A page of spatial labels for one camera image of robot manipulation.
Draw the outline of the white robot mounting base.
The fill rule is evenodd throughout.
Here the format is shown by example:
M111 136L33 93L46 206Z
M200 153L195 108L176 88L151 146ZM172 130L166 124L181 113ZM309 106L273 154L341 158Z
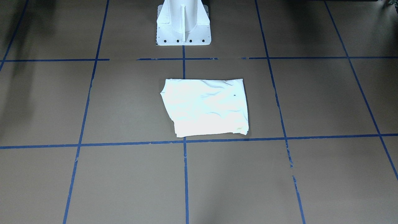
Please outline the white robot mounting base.
M202 0L165 0L157 7L159 46L202 46L212 42L209 5Z

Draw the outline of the cream long-sleeve shirt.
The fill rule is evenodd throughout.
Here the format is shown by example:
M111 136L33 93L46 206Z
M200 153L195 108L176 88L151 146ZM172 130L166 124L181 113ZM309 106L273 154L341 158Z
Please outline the cream long-sleeve shirt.
M160 95L178 138L249 132L248 104L241 78L169 78Z

